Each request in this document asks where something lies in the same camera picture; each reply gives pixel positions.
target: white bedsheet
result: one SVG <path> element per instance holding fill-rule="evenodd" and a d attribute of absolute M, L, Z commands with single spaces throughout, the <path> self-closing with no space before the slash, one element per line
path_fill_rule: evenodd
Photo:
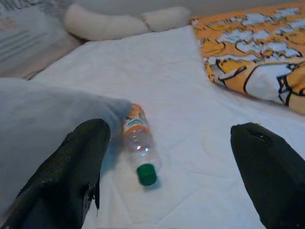
<path fill-rule="evenodd" d="M 159 182 L 141 187 L 110 147 L 102 208 L 98 217 L 91 208 L 85 229 L 262 229 L 232 154 L 231 126 L 259 123 L 305 157 L 305 118 L 211 84 L 191 27 L 89 42 L 33 80 L 129 99 L 150 122 Z"/>

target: bottle label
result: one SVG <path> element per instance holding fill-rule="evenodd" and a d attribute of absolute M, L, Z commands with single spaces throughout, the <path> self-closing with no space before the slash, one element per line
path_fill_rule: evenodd
<path fill-rule="evenodd" d="M 144 110 L 139 105 L 132 104 L 129 115 L 123 123 L 124 135 L 140 129 L 148 131 Z"/>

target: gray fabric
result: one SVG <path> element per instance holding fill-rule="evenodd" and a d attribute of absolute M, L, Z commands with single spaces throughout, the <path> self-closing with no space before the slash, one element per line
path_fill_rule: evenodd
<path fill-rule="evenodd" d="M 126 100 L 0 79 L 0 223 L 18 191 L 80 123 L 101 118 L 112 136 L 130 109 Z"/>
<path fill-rule="evenodd" d="M 39 8 L 45 14 L 63 18 L 67 8 L 74 3 L 74 0 L 42 0 Z"/>

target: patterned blanket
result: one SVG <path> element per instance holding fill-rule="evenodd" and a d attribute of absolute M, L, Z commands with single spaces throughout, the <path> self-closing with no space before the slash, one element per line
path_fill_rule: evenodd
<path fill-rule="evenodd" d="M 305 3 L 193 17 L 210 80 L 305 115 Z"/>

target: water bottle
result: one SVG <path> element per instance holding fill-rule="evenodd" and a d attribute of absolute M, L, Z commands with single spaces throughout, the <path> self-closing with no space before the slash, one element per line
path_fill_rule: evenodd
<path fill-rule="evenodd" d="M 129 161 L 140 184 L 154 184 L 157 180 L 156 167 L 160 166 L 160 162 L 154 152 L 152 135 L 140 106 L 132 104 L 131 111 L 123 123 L 123 131 Z"/>

